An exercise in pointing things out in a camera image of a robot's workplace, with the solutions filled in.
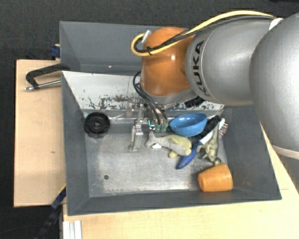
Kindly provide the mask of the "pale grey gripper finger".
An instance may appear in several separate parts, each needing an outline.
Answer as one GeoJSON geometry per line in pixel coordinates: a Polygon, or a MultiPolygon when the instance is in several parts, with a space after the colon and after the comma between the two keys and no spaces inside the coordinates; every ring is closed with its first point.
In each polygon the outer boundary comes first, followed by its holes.
{"type": "Polygon", "coordinates": [[[129,151],[134,151],[135,133],[136,133],[136,128],[135,128],[135,126],[132,126],[131,127],[131,142],[129,145],[129,151]]]}
{"type": "Polygon", "coordinates": [[[143,138],[143,130],[141,125],[136,125],[135,133],[135,149],[140,149],[143,138]]]}

